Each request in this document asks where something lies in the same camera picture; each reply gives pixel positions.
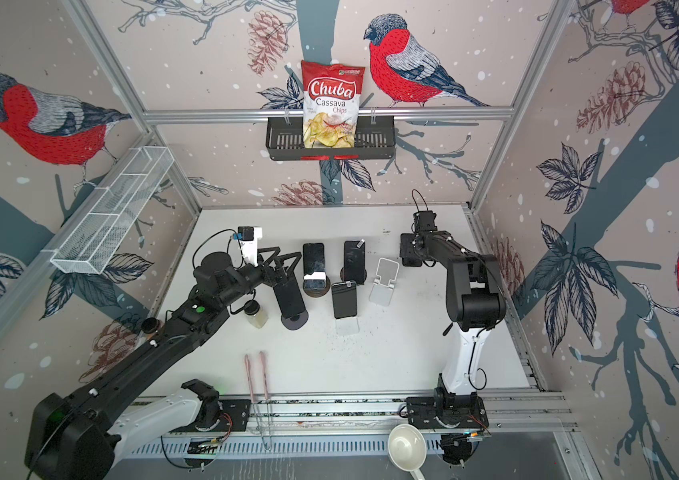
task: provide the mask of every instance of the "white wire basket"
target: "white wire basket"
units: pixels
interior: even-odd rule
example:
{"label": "white wire basket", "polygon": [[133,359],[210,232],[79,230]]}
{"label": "white wire basket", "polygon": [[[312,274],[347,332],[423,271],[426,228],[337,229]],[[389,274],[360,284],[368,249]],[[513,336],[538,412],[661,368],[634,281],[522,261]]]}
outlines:
{"label": "white wire basket", "polygon": [[66,274],[101,274],[174,163],[166,147],[141,147],[66,238],[51,263]]}

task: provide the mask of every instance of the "gray floor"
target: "gray floor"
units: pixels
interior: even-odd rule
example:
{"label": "gray floor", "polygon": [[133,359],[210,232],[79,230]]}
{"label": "gray floor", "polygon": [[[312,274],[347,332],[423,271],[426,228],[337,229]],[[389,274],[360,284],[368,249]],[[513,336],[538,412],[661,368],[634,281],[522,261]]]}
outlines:
{"label": "gray floor", "polygon": [[[428,456],[422,466],[428,480],[480,478],[567,479],[555,439],[548,433],[495,433],[465,464],[450,468],[439,456]],[[209,480],[407,480],[406,472],[395,468],[385,456],[279,458],[276,460],[217,460],[200,470],[180,470],[165,459],[124,460],[106,480],[167,480],[197,478]]]}

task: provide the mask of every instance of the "black basket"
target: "black basket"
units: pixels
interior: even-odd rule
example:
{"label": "black basket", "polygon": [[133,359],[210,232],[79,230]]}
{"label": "black basket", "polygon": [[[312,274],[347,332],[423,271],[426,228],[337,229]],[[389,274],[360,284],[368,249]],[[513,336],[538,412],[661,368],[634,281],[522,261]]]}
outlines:
{"label": "black basket", "polygon": [[395,154],[395,129],[392,116],[358,117],[355,146],[352,148],[305,148],[302,117],[267,119],[265,145],[271,160],[389,160]]}

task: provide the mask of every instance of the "white table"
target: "white table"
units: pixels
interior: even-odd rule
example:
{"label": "white table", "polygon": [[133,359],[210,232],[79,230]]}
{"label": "white table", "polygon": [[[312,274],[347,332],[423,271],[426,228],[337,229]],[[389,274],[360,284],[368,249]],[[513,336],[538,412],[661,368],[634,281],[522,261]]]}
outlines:
{"label": "white table", "polygon": [[[467,220],[459,205],[433,206],[439,229],[456,241],[477,250]],[[261,391],[258,352],[268,357],[268,384],[272,393],[320,392],[411,392],[435,387],[459,328],[447,337],[449,325],[444,295],[443,266],[406,268],[401,266],[398,282],[388,307],[369,302],[374,272],[380,256],[400,262],[400,234],[410,232],[413,206],[343,206],[306,208],[255,208],[204,210],[160,309],[173,310],[187,299],[195,284],[191,256],[210,235],[239,225],[261,226],[259,247],[280,246],[281,253],[301,252],[302,244],[325,244],[326,269],[332,282],[339,281],[345,240],[365,239],[366,270],[369,276],[358,287],[360,333],[338,336],[334,327],[331,293],[321,298],[302,294],[310,318],[300,330],[290,331],[280,321],[272,289],[260,286],[256,299],[269,314],[267,324],[257,330],[245,314],[231,317],[219,332],[195,352],[184,357],[144,393],[165,396],[183,382],[201,379],[223,395],[248,394],[243,356],[252,355],[254,378]],[[224,250],[227,234],[220,234],[198,253]],[[239,262],[238,249],[231,256]],[[302,261],[296,267],[302,284]],[[238,308],[244,300],[233,305]],[[486,341],[479,365],[488,376],[488,388],[528,387],[517,352],[504,322]]]}

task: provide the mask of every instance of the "cassava chips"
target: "cassava chips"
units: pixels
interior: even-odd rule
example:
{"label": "cassava chips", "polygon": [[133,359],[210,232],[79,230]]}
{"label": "cassava chips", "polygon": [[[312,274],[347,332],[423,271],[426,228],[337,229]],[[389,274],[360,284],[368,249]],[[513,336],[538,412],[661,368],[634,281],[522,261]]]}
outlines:
{"label": "cassava chips", "polygon": [[363,67],[302,61],[305,85],[305,148],[355,146],[355,124],[361,103]]}

